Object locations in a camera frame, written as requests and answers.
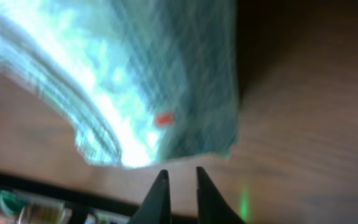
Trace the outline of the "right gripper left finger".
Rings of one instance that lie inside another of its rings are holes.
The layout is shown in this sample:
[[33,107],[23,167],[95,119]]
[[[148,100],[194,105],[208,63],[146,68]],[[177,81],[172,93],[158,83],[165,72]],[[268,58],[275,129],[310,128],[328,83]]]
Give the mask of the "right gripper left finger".
[[170,183],[161,170],[138,211],[127,224],[170,224]]

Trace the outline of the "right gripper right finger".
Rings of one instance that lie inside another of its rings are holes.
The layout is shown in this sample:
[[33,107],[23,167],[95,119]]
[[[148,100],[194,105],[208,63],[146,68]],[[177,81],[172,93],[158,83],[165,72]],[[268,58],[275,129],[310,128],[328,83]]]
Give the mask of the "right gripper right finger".
[[198,166],[197,204],[199,224],[246,224],[226,203],[206,171]]

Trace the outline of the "green Zappy wipes pack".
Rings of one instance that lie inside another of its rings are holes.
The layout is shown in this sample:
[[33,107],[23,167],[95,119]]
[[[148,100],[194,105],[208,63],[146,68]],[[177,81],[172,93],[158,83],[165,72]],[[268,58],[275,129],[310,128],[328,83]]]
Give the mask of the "green Zappy wipes pack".
[[236,2],[0,0],[0,71],[66,118],[95,166],[228,157]]

